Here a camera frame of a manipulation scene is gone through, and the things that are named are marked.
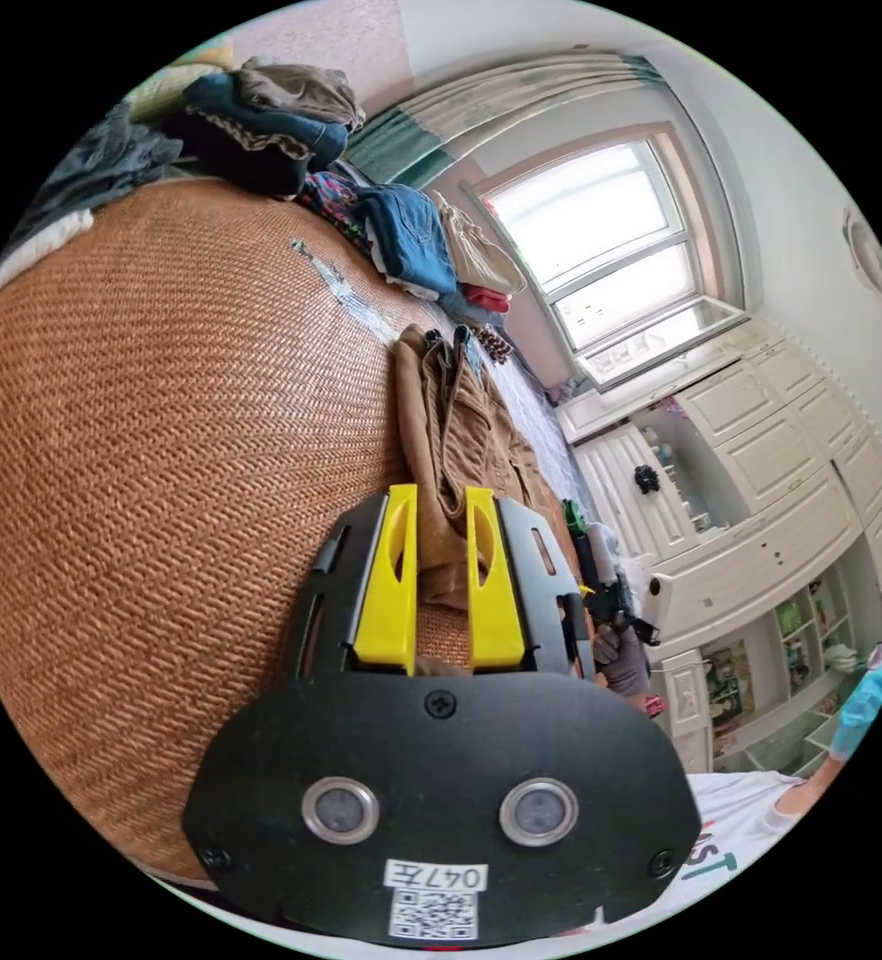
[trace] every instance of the window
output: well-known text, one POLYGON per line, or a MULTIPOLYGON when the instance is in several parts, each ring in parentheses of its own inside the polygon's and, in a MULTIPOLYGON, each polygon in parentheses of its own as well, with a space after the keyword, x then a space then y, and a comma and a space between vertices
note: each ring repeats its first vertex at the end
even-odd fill
POLYGON ((677 158, 666 133, 595 146, 483 197, 600 390, 744 318, 704 296, 706 248, 661 147, 677 158))

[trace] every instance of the pillow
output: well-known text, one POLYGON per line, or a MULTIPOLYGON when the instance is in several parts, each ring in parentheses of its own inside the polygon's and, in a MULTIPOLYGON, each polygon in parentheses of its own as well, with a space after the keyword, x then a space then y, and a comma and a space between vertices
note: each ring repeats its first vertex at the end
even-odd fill
POLYGON ((221 68, 208 63, 165 67, 135 87, 125 98, 131 104, 132 123, 150 123, 182 105, 181 94, 198 77, 220 73, 221 68))
POLYGON ((234 43, 227 37, 215 37, 200 47, 189 50, 183 57, 174 61, 174 66, 184 67, 192 64, 207 63, 222 70, 234 69, 234 43))

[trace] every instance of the pink cloth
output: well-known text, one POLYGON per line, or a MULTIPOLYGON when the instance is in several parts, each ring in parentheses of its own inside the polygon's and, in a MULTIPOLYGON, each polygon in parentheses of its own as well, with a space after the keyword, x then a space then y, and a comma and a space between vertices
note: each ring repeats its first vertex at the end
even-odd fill
POLYGON ((470 283, 462 285, 465 297, 471 303, 484 307, 485 310, 493 310, 495 313, 507 313, 511 306, 511 301, 507 294, 497 293, 494 290, 488 290, 486 287, 475 287, 470 283))

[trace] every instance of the woven rattan mat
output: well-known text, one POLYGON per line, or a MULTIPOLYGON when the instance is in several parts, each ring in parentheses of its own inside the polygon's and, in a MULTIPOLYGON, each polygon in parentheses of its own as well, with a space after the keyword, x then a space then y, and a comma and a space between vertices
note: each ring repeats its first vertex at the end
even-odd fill
MULTIPOLYGON (((335 229, 218 182, 144 188, 0 292, 0 696, 123 853, 203 872, 178 819, 273 676, 335 518, 408 479, 390 354, 424 318, 335 229)), ((466 617, 419 649, 464 664, 466 617)))

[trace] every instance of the blue jeans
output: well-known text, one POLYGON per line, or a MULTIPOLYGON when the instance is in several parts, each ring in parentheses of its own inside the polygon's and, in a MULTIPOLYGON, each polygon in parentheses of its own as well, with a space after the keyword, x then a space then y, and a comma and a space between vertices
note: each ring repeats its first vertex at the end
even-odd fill
POLYGON ((284 110, 252 109, 238 97, 234 77, 227 73, 199 77, 184 91, 184 99, 192 107, 234 120, 252 133, 286 133, 300 140, 314 153, 312 170, 334 163, 348 142, 344 124, 300 117, 284 110))
POLYGON ((370 221, 388 276, 437 293, 454 293, 458 281, 434 204, 401 184, 361 187, 355 216, 370 221))

